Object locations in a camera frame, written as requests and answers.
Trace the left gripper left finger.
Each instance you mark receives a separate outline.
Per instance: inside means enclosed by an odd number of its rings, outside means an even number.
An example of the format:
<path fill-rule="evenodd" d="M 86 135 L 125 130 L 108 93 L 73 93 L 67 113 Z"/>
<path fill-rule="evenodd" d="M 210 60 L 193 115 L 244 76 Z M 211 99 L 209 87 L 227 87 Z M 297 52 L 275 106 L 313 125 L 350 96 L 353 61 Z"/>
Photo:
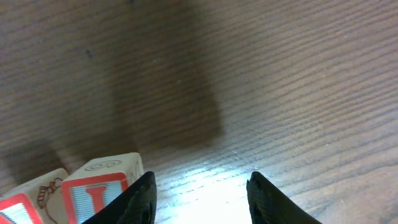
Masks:
<path fill-rule="evenodd" d="M 155 174 L 148 171 L 83 224 L 154 224 L 156 210 Z"/>

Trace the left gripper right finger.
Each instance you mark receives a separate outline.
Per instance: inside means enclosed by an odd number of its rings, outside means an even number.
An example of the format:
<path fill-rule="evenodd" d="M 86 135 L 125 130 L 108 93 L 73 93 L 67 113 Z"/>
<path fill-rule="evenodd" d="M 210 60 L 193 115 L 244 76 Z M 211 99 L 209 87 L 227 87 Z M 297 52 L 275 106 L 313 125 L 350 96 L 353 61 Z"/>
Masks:
<path fill-rule="evenodd" d="M 321 224 L 260 172 L 251 174 L 246 190 L 252 224 Z"/>

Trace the red I block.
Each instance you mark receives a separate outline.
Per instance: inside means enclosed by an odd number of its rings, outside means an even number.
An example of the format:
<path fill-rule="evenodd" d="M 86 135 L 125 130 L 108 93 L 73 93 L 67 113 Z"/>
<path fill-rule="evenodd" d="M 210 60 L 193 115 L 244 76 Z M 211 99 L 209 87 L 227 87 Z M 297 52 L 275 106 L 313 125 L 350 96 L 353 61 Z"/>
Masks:
<path fill-rule="evenodd" d="M 61 184 L 68 222 L 85 222 L 143 174 L 142 159 L 137 152 L 88 161 Z"/>

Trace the red A block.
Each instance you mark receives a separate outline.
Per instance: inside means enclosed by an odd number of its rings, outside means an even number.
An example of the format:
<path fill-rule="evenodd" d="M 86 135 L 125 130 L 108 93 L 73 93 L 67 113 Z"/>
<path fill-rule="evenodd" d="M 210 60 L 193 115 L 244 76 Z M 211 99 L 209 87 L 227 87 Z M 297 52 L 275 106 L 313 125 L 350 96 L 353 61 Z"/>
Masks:
<path fill-rule="evenodd" d="M 55 169 L 1 197 L 1 224 L 67 224 L 61 184 L 68 172 Z"/>

